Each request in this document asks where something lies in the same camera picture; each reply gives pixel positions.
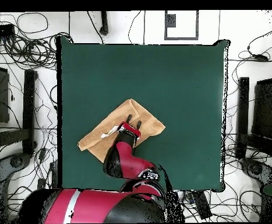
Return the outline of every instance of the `brown paper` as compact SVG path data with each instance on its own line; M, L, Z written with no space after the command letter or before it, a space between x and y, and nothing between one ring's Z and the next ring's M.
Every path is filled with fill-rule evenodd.
M80 140L78 143L80 150L88 149L103 163L109 148L118 135L118 131L105 138L101 138L102 134L108 133L114 126L126 121L130 114L132 115L132 119L129 121L131 126L136 127L139 120L142 122L140 127L141 137L136 146L140 145L148 137L162 133L165 129L165 126L144 107L135 100L129 99L102 120L91 133Z

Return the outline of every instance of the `wire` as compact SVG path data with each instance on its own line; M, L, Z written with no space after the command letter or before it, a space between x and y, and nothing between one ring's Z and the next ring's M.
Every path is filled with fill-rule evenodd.
M22 192L20 192L20 193L17 193L17 191L18 191L19 189L21 189L21 188L25 188L24 191L28 190L28 191L30 191L30 192L32 193L32 190L31 190L31 189L29 189L29 188L26 187L26 186L21 185L14 193L8 194L8 195L10 195L10 197L8 197L8 200L11 200L11 198L12 198L14 195L22 194L24 191L22 191Z
M16 117L16 114L15 112L11 109L11 107L9 107L8 105L6 105L4 102L0 101L0 103L4 106L6 106L10 111L12 111L13 115L15 116L15 119L16 119L16 122L17 122L17 126L19 126L19 129L22 130L20 124L19 124L19 121L17 120L17 117Z
M130 30L132 29L134 20L135 20L135 19L137 18L137 16L141 13L141 11L142 11L142 10L140 10L139 13L133 18L132 24L130 25L130 28L129 28L129 33L130 33Z
M240 196L239 196L239 206L241 208L241 213L243 215L243 217L248 221L250 222L250 220L245 216L244 212L243 212L243 208L242 208L242 201L241 201L241 198L242 196L245 194L245 193L255 193L257 194L259 197L262 197L258 192L256 191L253 191L253 190L248 190L248 191L244 191Z
M103 40L103 38L101 37L100 33L97 31L96 26L94 25L94 23L93 23L93 21L92 21L92 18L91 18L91 16L89 15L89 11L87 11L87 14L88 14L88 16L89 16L89 19L90 19L90 21L91 21L91 23L92 23L92 26L94 27L96 33L97 33L98 36L101 38L101 44L104 44L104 40Z
M261 36L259 36L259 37L257 37L257 38L254 38L254 39L249 43L249 45L248 45L248 47L247 47L247 50L248 50L248 52L249 52L249 54L250 54L251 56L255 56L255 55L252 54L252 53L250 52L250 45L251 45L255 40L257 40L257 39L259 39L259 38L262 38L262 37L264 37L264 36L268 36L269 34L272 34L272 31L269 31L268 33L266 33L266 34L264 34L264 35L261 35Z
M34 32L25 32L19 27L19 19L23 15L41 15L44 17L46 21L46 27L39 31ZM31 39L27 37L27 34L31 33L39 33L47 30L48 28L48 20L47 18L37 12L33 13L24 13L18 17L16 20L13 16L13 19L15 21L15 24L11 22L2 22L0 21L0 24L12 24L17 29L17 34L15 34L13 37L10 38L0 38L0 50L4 48L3 51L5 51L13 60L13 62L6 64L16 64L19 66L29 66L31 65L33 68L48 68L56 70L56 49L53 47L53 45L56 46L56 38L59 36L65 37L70 43L73 43L73 40L71 36L65 32L60 32L58 34L55 34L53 36L47 36L43 38L37 38L37 39Z
M50 91L50 100L53 102L53 103L55 103L55 104L57 104L57 102L55 102L53 99L52 99L52 91L53 91L53 89L55 89L57 87L57 85L55 85L54 87L52 87L52 89L51 89L51 91Z

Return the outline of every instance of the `floor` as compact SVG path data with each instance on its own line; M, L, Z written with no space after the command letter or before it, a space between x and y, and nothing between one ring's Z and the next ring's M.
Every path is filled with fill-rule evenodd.
M172 10L168 13L176 13L176 19L182 20L186 16L185 11ZM0 22L16 24L30 39L39 39L48 37L59 32L67 32L73 38L75 43L101 43L99 35L96 33L91 24L87 12L41 12L22 15L23 13L0 13ZM100 12L89 12L93 23L99 30L101 27ZM176 28L181 30L180 37L186 37L192 32L193 20L187 27ZM227 130L229 133L226 140L226 148L234 144L232 139L236 133L236 104L237 91L236 80L238 77L250 77L250 94L249 98L254 98L253 88L257 81L272 78L272 61L256 62L246 61L236 67L242 60L247 58L249 53L245 51L250 41L272 30L272 10L201 10L199 11L199 39L198 40L164 40L164 11L125 11L125 12L108 12L109 34L103 36L104 43L121 43L121 44L203 44L211 45L219 39L228 39L231 41L228 53L228 99L227 99ZM272 47L272 35L262 37L256 40L250 46L254 54L260 54ZM272 60L272 49L267 50ZM23 88L24 72L22 69L29 69L29 66L13 63L13 60L3 49L0 51L0 67L9 70L10 89L14 96L14 101L9 101L11 109L22 126L23 111ZM36 81L36 123L35 123L35 140L38 143L36 151L41 147L50 150L45 161L36 169L37 162L32 159L30 165L13 175L9 185L9 194L14 194L9 203L10 208L17 211L19 204L30 194L30 190L37 188L37 179L44 176L46 178L49 164L57 160L56 150L56 111L54 109L56 101L56 72L48 68L36 68L39 79ZM253 108L253 101L250 101L250 109ZM8 123L0 123L0 132L6 130L18 129L18 124L13 114L10 113ZM21 151L21 143L0 149L0 158L6 155ZM257 222L259 216L257 211L260 210L261 198L253 192L259 192L257 182L244 175L240 169L240 164L232 157L232 151L228 151L227 163L225 166L224 181L226 189L224 192L215 193L206 191L206 197L209 201L213 214L211 218L201 220L192 205L185 208L184 214L187 222ZM265 154L258 154L258 157L266 157ZM266 164L271 165L271 159L260 159ZM51 183L51 176L48 176L48 184ZM239 195L242 194L242 204L246 205L240 208Z

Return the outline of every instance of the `cable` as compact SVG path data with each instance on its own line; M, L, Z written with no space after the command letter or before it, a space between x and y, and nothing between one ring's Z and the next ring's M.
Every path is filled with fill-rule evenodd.
M259 39L259 38L262 38L262 37L264 37L264 36L267 36L267 35L269 35L269 34L272 34L272 31L269 31L268 33L266 33L266 34L264 34L264 35L261 35L261 36L259 36L259 37L257 37L257 38L254 38L254 39L249 43L249 45L248 45L248 47L247 47L247 50L248 50L248 52L249 52L249 54L250 54L251 56L256 57L256 56L258 56L258 55L262 55L262 54L258 54L258 55L252 54L252 53L250 52L250 45L251 45L255 40L257 40L257 39Z
M30 191L31 193L32 193L32 190L31 189L29 189L28 187L26 187L26 186L23 186L23 185L21 185L14 193L12 193L12 194L9 194L10 195L10 197L8 197L8 200L10 200L14 195L19 195L19 194L22 194L24 191L22 191L22 192L20 192L20 193L17 193L17 191L19 190L19 189L21 189L21 188L25 188L25 190L28 190L28 191Z
M51 89L51 91L50 91L50 100L53 102L53 103L55 103L55 104L57 104L57 102L55 102L53 99L52 99L52 91L53 91L53 89L55 89L57 87L57 85L55 85L54 87L52 87L52 89Z
M11 107L9 107L8 105L6 105L6 104L5 104L4 102L2 102L2 101L0 101L0 103L1 103L2 105L6 106L10 111L12 111L13 115L15 116L15 119L16 119L16 122L17 122L17 126L19 126L19 129L22 130L22 128L21 128L21 126L20 126L20 124L19 124L19 121L17 120L17 117L16 117L14 111L11 109Z
M244 192L239 196L239 206L240 206L240 208L241 208L241 213L242 213L242 215L244 216L244 218L245 218L248 222L250 222L250 220L245 216L245 214L244 214L244 212L243 212L243 209L242 209L242 201L241 201L241 198L242 198L242 196L243 196L245 193L255 193L255 194L257 194L260 198L262 198L262 196L261 196L258 192L253 191L253 190L244 191Z
M19 18L23 15L41 15L45 18L46 21L46 28L34 31L34 32L25 32L19 27ZM41 13L24 13L15 20L15 24L11 22L2 22L0 24L12 24L17 29L17 34L14 37L10 37L7 39L0 38L0 49L4 48L3 51L11 57L13 63L6 63L7 64L16 64L19 68L25 69L19 66L19 64L28 66L29 64L32 65L34 68L48 68L56 70L56 50L52 46L53 44L56 45L56 38L59 36L65 37L70 43L73 43L71 36L65 32L60 32L53 36L31 39L28 38L26 34L30 33L39 33L48 28L48 20L47 18Z
M94 23L93 23L93 21L92 21L92 18L91 18L91 16L89 15L89 11L87 11L87 14L88 14L88 16L89 16L89 19L90 19L90 21L91 21L91 23L92 23L92 26L94 27L96 33L97 33L98 36L101 38L101 44L104 44L104 40L103 40L103 38L101 37L100 33L97 31L96 26L94 25Z
M139 13L133 18L133 21L137 18L137 16L141 13L141 11L142 11L142 10L140 10ZM132 21L132 24L130 25L129 32L130 32L130 30L132 29L133 21Z

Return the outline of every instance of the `black border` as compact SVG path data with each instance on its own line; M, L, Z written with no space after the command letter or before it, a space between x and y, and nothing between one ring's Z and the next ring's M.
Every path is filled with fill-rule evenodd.
M168 37L167 34L167 15L168 11L165 11L165 40L198 40L199 39L199 11L196 11L196 37Z
M61 36L56 38L56 68L57 68L57 154L58 172L57 188L62 188L62 60Z

